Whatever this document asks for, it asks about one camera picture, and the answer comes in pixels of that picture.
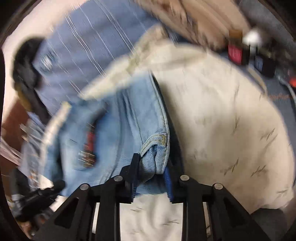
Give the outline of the beige striped pillow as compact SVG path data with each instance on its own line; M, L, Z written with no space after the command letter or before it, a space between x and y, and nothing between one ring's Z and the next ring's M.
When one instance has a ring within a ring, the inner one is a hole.
M141 8L191 43L213 51L224 49L229 30L250 31L250 25L234 1L138 0Z

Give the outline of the blue denim jeans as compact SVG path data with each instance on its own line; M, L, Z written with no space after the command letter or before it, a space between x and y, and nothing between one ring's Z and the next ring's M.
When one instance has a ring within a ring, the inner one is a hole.
M170 130L162 95L152 73L133 76L125 87L99 99L70 104L66 120L46 144L44 129L28 125L20 171L31 189L39 178L66 183L62 196L81 184L96 186L119 175L140 155L138 194L161 194L170 153Z

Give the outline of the blue plaid pillow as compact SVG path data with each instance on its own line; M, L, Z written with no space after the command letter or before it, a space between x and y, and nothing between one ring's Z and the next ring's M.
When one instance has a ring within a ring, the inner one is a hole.
M138 39L159 21L131 1L87 1L66 14L41 44L34 67L43 84L38 96L51 115L73 101L107 66L134 50Z

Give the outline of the cream leaf-print bed sheet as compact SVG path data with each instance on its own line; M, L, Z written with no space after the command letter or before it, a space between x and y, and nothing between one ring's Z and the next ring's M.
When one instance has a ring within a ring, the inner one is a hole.
M211 51L172 43L163 27L150 28L81 98L114 93L145 70L160 84L188 175L223 184L249 213L280 211L293 200L295 157L266 88Z

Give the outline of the black cap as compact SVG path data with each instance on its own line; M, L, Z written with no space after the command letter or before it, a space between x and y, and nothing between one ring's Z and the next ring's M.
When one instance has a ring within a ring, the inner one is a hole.
M37 37L23 42L14 57L12 77L14 89L24 109L36 114L41 123L46 125L51 115L36 92L41 85L41 75L33 66L34 58L43 41L43 38Z

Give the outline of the dark blue box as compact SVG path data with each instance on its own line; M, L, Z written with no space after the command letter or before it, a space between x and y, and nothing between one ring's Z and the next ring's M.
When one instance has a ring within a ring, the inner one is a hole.
M273 78L276 69L276 61L264 55L258 54L254 58L254 67L263 76Z

